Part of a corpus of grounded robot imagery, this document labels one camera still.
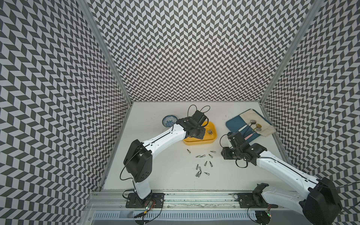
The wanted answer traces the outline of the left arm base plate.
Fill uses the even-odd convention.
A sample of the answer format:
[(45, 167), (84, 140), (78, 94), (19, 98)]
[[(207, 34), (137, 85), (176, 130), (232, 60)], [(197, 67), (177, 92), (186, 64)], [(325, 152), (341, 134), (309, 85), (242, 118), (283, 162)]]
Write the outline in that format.
[(127, 196), (126, 208), (145, 209), (150, 201), (155, 202), (154, 208), (162, 208), (164, 199), (165, 193), (150, 193), (144, 199), (141, 199), (137, 193), (130, 193)]

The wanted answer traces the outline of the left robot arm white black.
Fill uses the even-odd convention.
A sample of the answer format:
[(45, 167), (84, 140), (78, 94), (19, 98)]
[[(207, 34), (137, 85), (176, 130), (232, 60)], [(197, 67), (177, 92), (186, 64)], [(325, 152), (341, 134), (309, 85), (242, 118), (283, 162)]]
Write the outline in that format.
[(168, 130), (146, 141), (134, 140), (124, 158), (124, 170), (130, 174), (135, 193), (141, 200), (152, 194), (148, 177), (152, 173), (153, 159), (171, 145), (188, 137), (203, 140), (209, 118), (196, 110), (192, 116), (178, 119)]

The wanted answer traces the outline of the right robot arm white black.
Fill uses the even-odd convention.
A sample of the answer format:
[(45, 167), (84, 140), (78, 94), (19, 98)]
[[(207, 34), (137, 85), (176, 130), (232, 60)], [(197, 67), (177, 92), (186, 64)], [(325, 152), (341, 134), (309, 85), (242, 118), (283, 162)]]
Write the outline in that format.
[(270, 221), (273, 205), (285, 207), (303, 215), (313, 225), (331, 225), (342, 211), (342, 204), (333, 181), (306, 174), (279, 159), (258, 143), (249, 144), (240, 132), (226, 134), (228, 147), (223, 147), (225, 160), (244, 160), (246, 164), (260, 167), (293, 188), (284, 191), (260, 183), (252, 191), (251, 199), (242, 202), (242, 208), (266, 207), (266, 214), (256, 223), (265, 225)]

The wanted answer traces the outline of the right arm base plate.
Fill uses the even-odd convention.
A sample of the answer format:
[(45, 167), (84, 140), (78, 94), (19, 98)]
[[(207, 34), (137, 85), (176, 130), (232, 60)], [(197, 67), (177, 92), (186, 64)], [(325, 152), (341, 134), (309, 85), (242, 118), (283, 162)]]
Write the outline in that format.
[(253, 193), (237, 193), (235, 194), (236, 200), (239, 202), (240, 208), (261, 208), (266, 209), (270, 206), (271, 209), (278, 208), (276, 204), (268, 204), (265, 199), (260, 195)]

